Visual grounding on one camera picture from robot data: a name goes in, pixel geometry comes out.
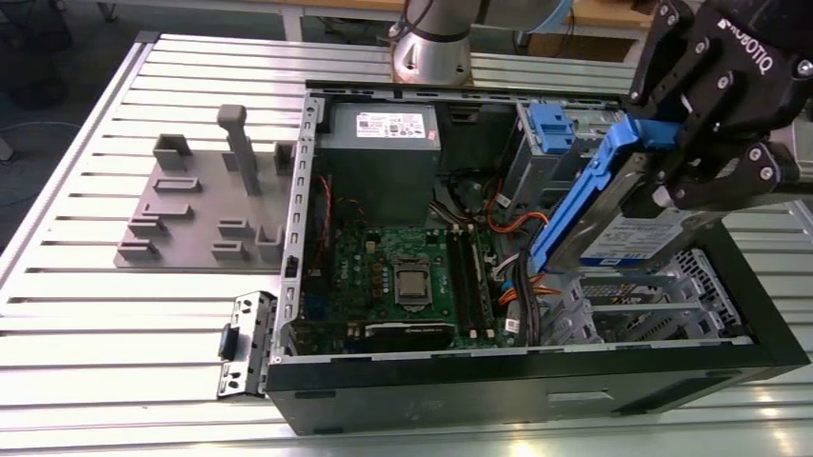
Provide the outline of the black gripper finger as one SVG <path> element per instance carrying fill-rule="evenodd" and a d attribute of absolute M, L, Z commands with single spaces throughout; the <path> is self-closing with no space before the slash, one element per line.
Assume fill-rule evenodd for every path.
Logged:
<path fill-rule="evenodd" d="M 798 198 L 798 161 L 780 142 L 716 145 L 696 158 L 667 157 L 631 192 L 621 214 L 650 219 L 666 210 L 731 212 Z"/>
<path fill-rule="evenodd" d="M 711 11 L 694 12 L 682 1 L 656 3 L 627 95 L 627 112 L 636 118 L 678 125 L 680 148 L 708 129 L 734 87 L 731 72 L 716 67 L 722 44 L 712 36 L 714 18 Z"/>

